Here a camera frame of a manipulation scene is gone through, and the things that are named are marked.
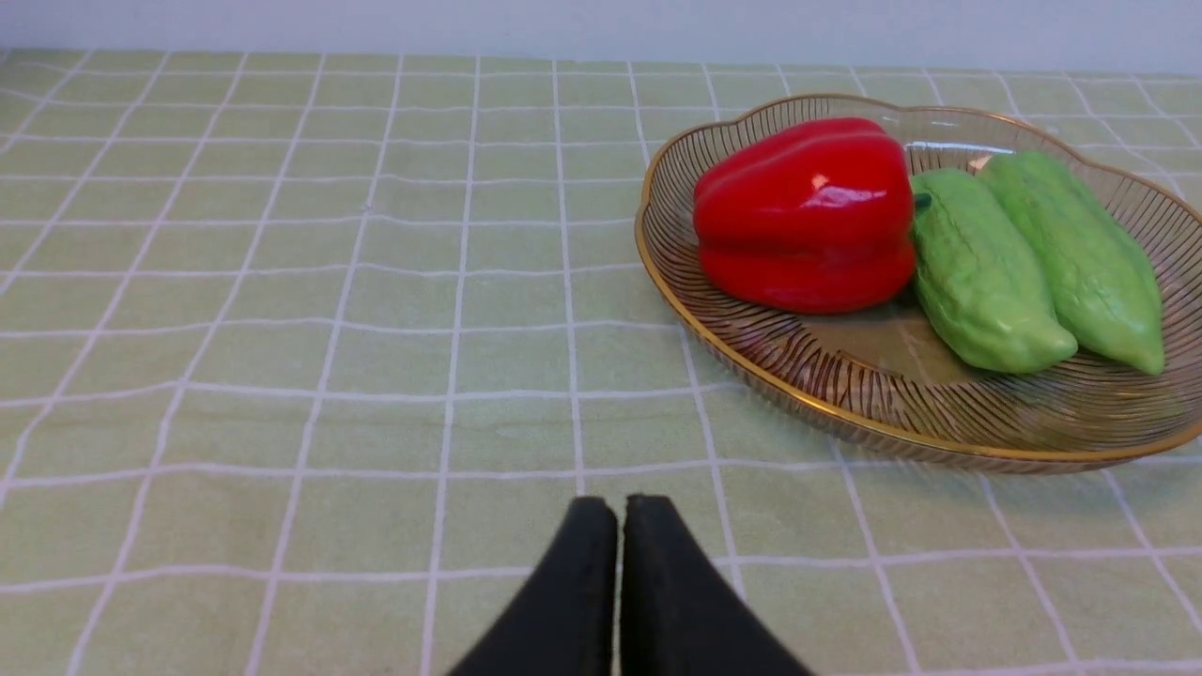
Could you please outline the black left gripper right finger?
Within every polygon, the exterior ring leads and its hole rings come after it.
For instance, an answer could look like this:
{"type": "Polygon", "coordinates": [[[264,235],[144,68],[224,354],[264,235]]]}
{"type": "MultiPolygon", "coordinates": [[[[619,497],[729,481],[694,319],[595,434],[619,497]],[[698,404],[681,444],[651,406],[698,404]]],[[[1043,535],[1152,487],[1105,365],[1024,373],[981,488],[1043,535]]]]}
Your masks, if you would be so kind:
{"type": "Polygon", "coordinates": [[[627,496],[624,675],[809,675],[734,594],[665,496],[627,496]]]}

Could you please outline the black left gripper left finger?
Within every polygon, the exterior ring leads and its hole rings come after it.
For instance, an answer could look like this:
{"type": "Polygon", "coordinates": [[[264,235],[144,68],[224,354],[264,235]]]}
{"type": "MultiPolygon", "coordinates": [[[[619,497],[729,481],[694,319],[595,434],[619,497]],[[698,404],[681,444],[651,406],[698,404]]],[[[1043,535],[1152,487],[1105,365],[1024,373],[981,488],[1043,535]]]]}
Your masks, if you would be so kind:
{"type": "Polygon", "coordinates": [[[609,675],[618,518],[576,497],[545,556],[451,675],[609,675]]]}

